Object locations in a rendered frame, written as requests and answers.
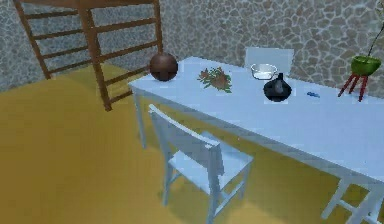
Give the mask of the red and green salad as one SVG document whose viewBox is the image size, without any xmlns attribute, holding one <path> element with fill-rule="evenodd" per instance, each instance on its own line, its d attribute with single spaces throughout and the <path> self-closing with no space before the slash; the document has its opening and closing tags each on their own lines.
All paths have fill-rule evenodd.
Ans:
<svg viewBox="0 0 384 224">
<path fill-rule="evenodd" d="M 197 80 L 204 85 L 204 89 L 214 87 L 218 91 L 231 93 L 231 77 L 221 67 L 206 68 L 200 72 Z"/>
</svg>

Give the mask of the pale blue wooden chair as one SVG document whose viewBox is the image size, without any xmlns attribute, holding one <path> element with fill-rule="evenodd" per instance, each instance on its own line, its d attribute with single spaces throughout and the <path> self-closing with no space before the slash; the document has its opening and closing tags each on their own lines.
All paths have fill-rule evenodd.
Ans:
<svg viewBox="0 0 384 224">
<path fill-rule="evenodd" d="M 207 131 L 194 132 L 153 104 L 149 115 L 164 156 L 162 203 L 168 203 L 171 184 L 183 176 L 209 196 L 206 224 L 213 224 L 235 195 L 244 196 L 254 158 Z"/>
<path fill-rule="evenodd" d="M 293 49 L 247 47 L 245 67 L 250 71 L 253 64 L 271 64 L 277 67 L 277 73 L 289 75 L 293 64 Z"/>
</svg>

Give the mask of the brown ball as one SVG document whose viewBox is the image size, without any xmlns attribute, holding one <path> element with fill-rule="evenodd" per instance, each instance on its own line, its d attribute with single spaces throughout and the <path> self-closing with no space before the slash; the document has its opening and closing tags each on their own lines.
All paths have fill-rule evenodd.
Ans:
<svg viewBox="0 0 384 224">
<path fill-rule="evenodd" d="M 167 82 L 176 76 L 178 63 L 173 55 L 165 52 L 158 53 L 151 58 L 149 70 L 156 80 Z"/>
</svg>

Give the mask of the pale blue dining table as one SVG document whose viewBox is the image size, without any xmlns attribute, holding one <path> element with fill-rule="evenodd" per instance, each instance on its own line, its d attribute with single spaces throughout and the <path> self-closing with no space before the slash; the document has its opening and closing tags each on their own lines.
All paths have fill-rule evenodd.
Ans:
<svg viewBox="0 0 384 224">
<path fill-rule="evenodd" d="M 384 99 L 354 94 L 338 96 L 335 88 L 291 79 L 292 93 L 283 102 L 266 99 L 263 82 L 246 68 L 229 64 L 231 93 L 204 89 L 197 78 L 218 62 L 189 57 L 177 76 L 160 82 L 147 75 L 130 82 L 136 98 L 146 97 L 255 142 L 309 166 L 333 174 L 340 186 L 367 189 L 346 224 L 377 224 L 384 199 Z M 315 98 L 307 95 L 313 92 Z"/>
</svg>

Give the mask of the clear glass bowl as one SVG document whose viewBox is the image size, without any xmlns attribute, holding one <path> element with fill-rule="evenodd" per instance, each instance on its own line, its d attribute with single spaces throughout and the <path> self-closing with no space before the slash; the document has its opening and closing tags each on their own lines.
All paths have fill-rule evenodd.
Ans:
<svg viewBox="0 0 384 224">
<path fill-rule="evenodd" d="M 257 80 L 270 80 L 277 73 L 277 67 L 271 64 L 253 64 L 250 69 Z"/>
</svg>

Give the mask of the black round vase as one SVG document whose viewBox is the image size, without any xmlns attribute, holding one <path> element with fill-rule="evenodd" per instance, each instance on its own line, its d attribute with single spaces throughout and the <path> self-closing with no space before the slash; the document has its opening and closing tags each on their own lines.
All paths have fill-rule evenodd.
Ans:
<svg viewBox="0 0 384 224">
<path fill-rule="evenodd" d="M 267 82 L 263 87 L 265 97 L 273 102 L 282 102 L 292 93 L 291 86 L 284 80 L 284 74 L 279 73 L 276 79 Z"/>
</svg>

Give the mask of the brown wooden ladder shelf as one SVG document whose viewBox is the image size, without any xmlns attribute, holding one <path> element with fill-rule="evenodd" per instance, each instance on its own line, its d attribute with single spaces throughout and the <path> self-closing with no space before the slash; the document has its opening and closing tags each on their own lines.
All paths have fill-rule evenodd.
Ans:
<svg viewBox="0 0 384 224">
<path fill-rule="evenodd" d="M 120 57 L 132 52 L 140 51 L 150 47 L 157 47 L 159 53 L 163 52 L 162 43 L 162 29 L 161 29 L 161 17 L 160 17 L 160 2 L 159 0 L 12 0 L 16 8 L 21 24 L 27 34 L 29 43 L 34 51 L 34 54 L 39 62 L 39 65 L 43 71 L 46 79 L 51 79 L 52 75 L 58 72 L 62 72 L 68 69 L 76 68 L 81 65 L 91 64 L 93 66 L 98 89 L 101 95 L 101 99 L 106 111 L 112 110 L 112 104 L 132 94 L 129 90 L 118 96 L 110 97 L 107 87 L 120 82 L 124 79 L 142 73 L 146 70 L 145 67 L 127 72 L 123 75 L 106 80 L 102 71 L 101 64 L 108 59 Z M 23 3 L 37 4 L 51 7 L 66 8 L 66 11 L 61 12 L 48 12 L 40 14 L 26 14 L 22 7 Z M 111 25 L 96 26 L 94 23 L 91 10 L 97 8 L 112 8 L 119 6 L 131 6 L 131 5 L 152 5 L 154 10 L 154 16 L 145 19 L 139 19 L 134 21 L 115 23 Z M 82 24 L 81 29 L 61 31 L 56 33 L 35 35 L 30 27 L 29 21 L 33 19 L 47 19 L 52 17 L 64 17 L 78 15 Z M 138 46 L 129 47 L 116 52 L 102 54 L 101 47 L 98 41 L 98 34 L 110 31 L 117 31 L 120 29 L 133 28 L 138 26 L 144 26 L 154 24 L 156 39 L 152 42 L 141 44 Z M 86 45 L 82 47 L 72 48 L 55 53 L 42 54 L 38 46 L 38 40 L 45 40 L 56 37 L 64 37 L 73 34 L 82 33 L 85 35 Z M 72 53 L 87 50 L 90 58 L 81 62 L 66 65 L 56 69 L 48 69 L 45 63 L 45 59 L 51 59 L 63 55 L 69 55 Z"/>
</svg>

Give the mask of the green pot plant red stand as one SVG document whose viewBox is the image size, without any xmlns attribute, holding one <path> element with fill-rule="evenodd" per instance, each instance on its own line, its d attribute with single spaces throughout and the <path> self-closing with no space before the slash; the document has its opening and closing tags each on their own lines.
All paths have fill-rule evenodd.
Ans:
<svg viewBox="0 0 384 224">
<path fill-rule="evenodd" d="M 346 89 L 348 89 L 348 93 L 351 94 L 355 90 L 358 81 L 361 81 L 358 97 L 358 101 L 361 102 L 365 94 L 369 77 L 374 74 L 382 64 L 382 61 L 379 58 L 372 56 L 372 52 L 377 40 L 384 32 L 384 0 L 377 0 L 375 11 L 381 21 L 380 31 L 373 39 L 367 54 L 357 55 L 352 58 L 351 74 L 338 93 L 339 97 L 343 95 Z"/>
</svg>

